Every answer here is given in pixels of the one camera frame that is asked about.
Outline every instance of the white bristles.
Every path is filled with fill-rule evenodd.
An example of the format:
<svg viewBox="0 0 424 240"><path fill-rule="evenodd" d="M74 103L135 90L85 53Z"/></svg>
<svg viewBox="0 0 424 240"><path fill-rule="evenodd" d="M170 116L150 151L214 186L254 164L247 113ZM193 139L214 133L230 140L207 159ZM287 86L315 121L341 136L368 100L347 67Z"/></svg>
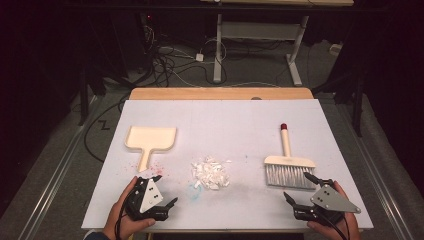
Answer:
<svg viewBox="0 0 424 240"><path fill-rule="evenodd" d="M304 172L313 173L314 168L266 164L267 185L290 188L315 189L315 184L309 181Z"/></svg>

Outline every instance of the white paper sheet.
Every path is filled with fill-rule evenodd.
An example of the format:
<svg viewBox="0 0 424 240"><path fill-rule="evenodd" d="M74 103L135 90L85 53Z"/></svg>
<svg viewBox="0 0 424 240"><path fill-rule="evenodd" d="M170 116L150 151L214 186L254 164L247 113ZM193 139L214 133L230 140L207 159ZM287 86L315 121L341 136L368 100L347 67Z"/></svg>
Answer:
<svg viewBox="0 0 424 240"><path fill-rule="evenodd" d="M367 209L336 144L318 100L132 100L125 103L82 228L103 228L112 204L135 175L162 175L156 184L165 205L178 197L165 222L147 231L296 231L308 228L286 203L312 205L314 191L266 185L263 161L283 155L280 125L286 123L292 156L313 160L315 175L337 180L361 208L359 227L372 228ZM140 152L124 145L130 126L177 127L171 150L154 153L150 168L137 172ZM221 160L230 185L195 189L191 163Z"/></svg>

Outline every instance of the hand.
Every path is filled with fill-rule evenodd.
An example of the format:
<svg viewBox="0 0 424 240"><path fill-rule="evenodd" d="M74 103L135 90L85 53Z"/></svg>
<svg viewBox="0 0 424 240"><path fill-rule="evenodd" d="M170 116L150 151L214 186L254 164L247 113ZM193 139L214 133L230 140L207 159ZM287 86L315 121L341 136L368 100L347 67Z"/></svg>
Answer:
<svg viewBox="0 0 424 240"><path fill-rule="evenodd" d="M343 188L339 185L337 181L334 181L334 188L337 190L337 192L340 193L340 195L344 196L346 199L348 199L346 193L343 191ZM347 225L349 226L349 233L350 233L350 239L351 240L360 240L361 235L359 233L358 229L358 222L356 221L356 217L353 213L345 213L345 218ZM340 229L340 231L343 232L343 234L346 236L346 239L348 238L348 231L346 228L346 222L343 219L339 223L336 224L336 226ZM307 223L308 227L313 229L314 231L322 234L323 236L327 237L330 240L339 240L342 239L341 236L337 233L336 230L334 230L332 227L323 226L317 222L309 221Z"/></svg>
<svg viewBox="0 0 424 240"><path fill-rule="evenodd" d="M124 204L125 198L131 192L131 189L134 188L136 181L137 177L134 177L128 184L128 186L125 188L125 190L122 192L118 201L113 204L112 209L110 210L105 228L103 229L103 233L110 240L116 240L115 224L119 218L119 211L121 210L121 207ZM152 226L153 224L155 224L155 220L153 218L148 218L140 221L133 221L128 216L124 216L121 219L120 237L121 239L128 239L135 232L139 232L147 227Z"/></svg>

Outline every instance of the paper scraps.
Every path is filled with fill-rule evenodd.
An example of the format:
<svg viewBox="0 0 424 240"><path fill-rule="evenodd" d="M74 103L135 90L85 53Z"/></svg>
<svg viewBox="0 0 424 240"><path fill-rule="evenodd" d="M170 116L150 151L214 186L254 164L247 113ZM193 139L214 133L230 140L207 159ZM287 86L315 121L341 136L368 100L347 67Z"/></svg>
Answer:
<svg viewBox="0 0 424 240"><path fill-rule="evenodd" d="M204 162L192 163L191 165L193 177L197 179L194 188L198 188L202 184L205 188L219 190L230 184L230 177L225 173L224 166L213 157L208 156Z"/></svg>

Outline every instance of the table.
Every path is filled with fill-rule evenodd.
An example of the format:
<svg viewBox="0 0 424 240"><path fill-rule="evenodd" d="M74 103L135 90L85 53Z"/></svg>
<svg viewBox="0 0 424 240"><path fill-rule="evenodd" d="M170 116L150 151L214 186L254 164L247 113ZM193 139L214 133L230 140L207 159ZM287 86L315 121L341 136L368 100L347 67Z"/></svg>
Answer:
<svg viewBox="0 0 424 240"><path fill-rule="evenodd" d="M352 6L353 0L224 0L219 1L220 5L225 3L241 3L241 4L269 4L269 5L311 5L311 6ZM270 39L270 40L294 40L293 51L286 55L286 61L293 84L302 86L299 72L296 67L296 56L302 43L303 34L306 30L309 16L303 16L299 24L281 24L281 23L252 23L252 22L225 22L222 20L222 14L218 14L216 29L216 52L214 63L215 83L221 82L222 38L249 38L249 39Z"/></svg>
<svg viewBox="0 0 424 240"><path fill-rule="evenodd" d="M179 200L168 220L146 232L309 231L304 222L294 219L283 190L265 184L263 159L282 155L281 116L270 116L270 112L281 114L288 123L292 154L313 159L319 177L341 182L351 201L362 209L357 216L359 227L372 228L318 100L304 88L134 89L125 103L82 227L103 227L110 206L134 174L161 174L157 185L164 195L163 204L174 197ZM139 153L129 152L123 144L128 127L169 124L177 126L173 148L152 156L151 168L138 174L134 165ZM227 188L211 191L193 187L191 163L207 154L231 160L225 163L230 175ZM298 203L311 205L308 200L313 192L286 191Z"/></svg>

